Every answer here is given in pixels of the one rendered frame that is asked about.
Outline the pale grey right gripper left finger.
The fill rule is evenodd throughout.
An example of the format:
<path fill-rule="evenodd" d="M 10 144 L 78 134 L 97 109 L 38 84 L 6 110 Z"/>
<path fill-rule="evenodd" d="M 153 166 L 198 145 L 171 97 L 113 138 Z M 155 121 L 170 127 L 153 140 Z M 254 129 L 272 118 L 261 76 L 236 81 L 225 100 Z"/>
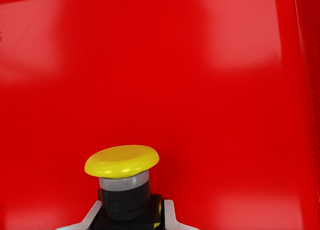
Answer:
<path fill-rule="evenodd" d="M 101 207 L 102 202 L 97 200 L 81 222 L 63 226 L 58 228 L 57 230 L 90 230 L 90 226 L 94 222 L 94 219 L 98 215 Z"/>

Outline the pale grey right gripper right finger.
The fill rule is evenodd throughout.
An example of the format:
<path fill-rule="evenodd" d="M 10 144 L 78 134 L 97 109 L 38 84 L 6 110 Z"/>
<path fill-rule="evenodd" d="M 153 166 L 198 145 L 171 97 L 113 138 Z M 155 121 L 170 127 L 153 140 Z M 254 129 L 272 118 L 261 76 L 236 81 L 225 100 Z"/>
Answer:
<path fill-rule="evenodd" d="M 176 218 L 174 202 L 165 199 L 164 204 L 164 229 L 165 230 L 199 230 L 196 227 L 180 223 Z"/>

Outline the yellow push button black base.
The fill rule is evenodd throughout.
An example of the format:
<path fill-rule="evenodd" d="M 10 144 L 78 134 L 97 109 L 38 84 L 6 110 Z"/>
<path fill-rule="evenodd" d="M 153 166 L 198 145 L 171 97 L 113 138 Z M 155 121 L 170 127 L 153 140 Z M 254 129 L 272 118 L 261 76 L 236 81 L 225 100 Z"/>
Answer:
<path fill-rule="evenodd" d="M 144 145 L 123 145 L 88 158 L 84 170 L 98 178 L 101 207 L 90 230 L 158 230 L 162 197 L 151 194 L 149 169 L 158 153 Z"/>

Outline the large red glossy box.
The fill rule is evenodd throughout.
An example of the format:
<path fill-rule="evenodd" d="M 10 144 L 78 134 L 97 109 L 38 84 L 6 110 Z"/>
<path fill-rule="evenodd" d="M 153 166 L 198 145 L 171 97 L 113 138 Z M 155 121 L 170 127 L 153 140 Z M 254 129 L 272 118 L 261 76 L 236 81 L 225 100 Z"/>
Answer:
<path fill-rule="evenodd" d="M 320 0 L 0 0 L 0 230 L 80 222 L 145 145 L 201 230 L 320 230 Z"/>

